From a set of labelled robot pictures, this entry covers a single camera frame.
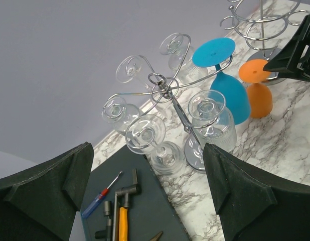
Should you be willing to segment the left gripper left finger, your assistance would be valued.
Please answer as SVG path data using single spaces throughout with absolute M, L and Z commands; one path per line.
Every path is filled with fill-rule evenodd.
M 82 143 L 0 179 L 0 240 L 69 240 L 94 150 Z

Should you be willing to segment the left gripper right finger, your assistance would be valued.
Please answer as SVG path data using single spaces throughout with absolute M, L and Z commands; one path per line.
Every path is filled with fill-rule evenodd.
M 205 145 L 203 160 L 225 240 L 310 240 L 310 186 L 212 144 Z

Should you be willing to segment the blue plastic wine glass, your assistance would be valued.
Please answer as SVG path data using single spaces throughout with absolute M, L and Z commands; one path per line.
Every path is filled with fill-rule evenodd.
M 200 46 L 193 54 L 193 64 L 200 68 L 215 66 L 220 72 L 211 89 L 222 93 L 231 111 L 235 125 L 245 122 L 251 114 L 251 106 L 244 85 L 235 77 L 225 74 L 220 64 L 232 56 L 236 44 L 230 38 L 217 38 Z

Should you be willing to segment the orange plastic wine glass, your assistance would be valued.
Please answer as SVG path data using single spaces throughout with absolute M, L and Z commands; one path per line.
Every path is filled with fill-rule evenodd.
M 264 71 L 267 64 L 264 59 L 254 59 L 243 64 L 239 69 L 240 79 L 248 83 L 246 88 L 251 105 L 251 117 L 263 118 L 269 115 L 273 109 L 273 98 L 270 89 L 262 82 L 265 81 L 271 72 Z

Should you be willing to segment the chrome swirl wine glass rack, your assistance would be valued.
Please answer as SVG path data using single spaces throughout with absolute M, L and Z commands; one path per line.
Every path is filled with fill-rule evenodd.
M 233 59 L 233 56 L 229 57 L 226 61 L 228 63 L 231 63 L 232 59 Z M 153 83 L 154 87 L 157 87 L 158 89 L 157 90 L 151 89 L 151 91 L 148 92 L 148 95 L 150 95 L 151 100 L 154 102 L 153 105 L 156 106 L 158 104 L 164 104 L 169 101 L 172 103 L 180 121 L 182 122 L 184 126 L 184 130 L 190 135 L 187 139 L 187 143 L 184 146 L 184 154 L 186 157 L 186 161 L 193 169 L 195 169 L 196 171 L 200 173 L 205 172 L 205 165 L 204 165 L 204 160 L 203 160 L 203 148 L 200 146 L 200 141 L 195 133 L 195 129 L 197 127 L 193 126 L 191 121 L 187 118 L 185 112 L 183 111 L 182 107 L 176 100 L 175 96 L 178 93 L 180 88 L 195 85 L 199 82 L 202 82 L 212 77 L 212 75 L 217 75 L 219 72 L 220 72 L 219 70 L 215 70 L 215 72 L 213 72 L 212 74 L 207 74 L 203 76 L 202 78 L 198 78 L 184 85 L 178 84 L 175 87 L 172 86 L 172 83 L 176 81 L 176 77 L 166 78 L 163 75 L 156 73 L 156 72 L 149 74 L 149 77 L 155 76 L 158 79 L 157 82 Z

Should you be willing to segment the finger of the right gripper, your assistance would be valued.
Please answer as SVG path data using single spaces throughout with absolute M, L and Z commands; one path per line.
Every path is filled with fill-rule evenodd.
M 285 47 L 263 68 L 276 72 L 279 78 L 310 82 L 310 14 Z

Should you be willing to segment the dark grey box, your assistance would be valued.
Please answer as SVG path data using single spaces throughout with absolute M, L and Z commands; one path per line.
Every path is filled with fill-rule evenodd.
M 90 173 L 80 211 L 84 212 L 97 194 L 117 177 L 118 180 L 105 198 L 113 202 L 117 189 L 133 184 L 133 169 L 137 170 L 141 194 L 129 200 L 128 239 L 151 240 L 162 232 L 161 240 L 190 240 L 150 163 L 127 146 L 123 146 Z

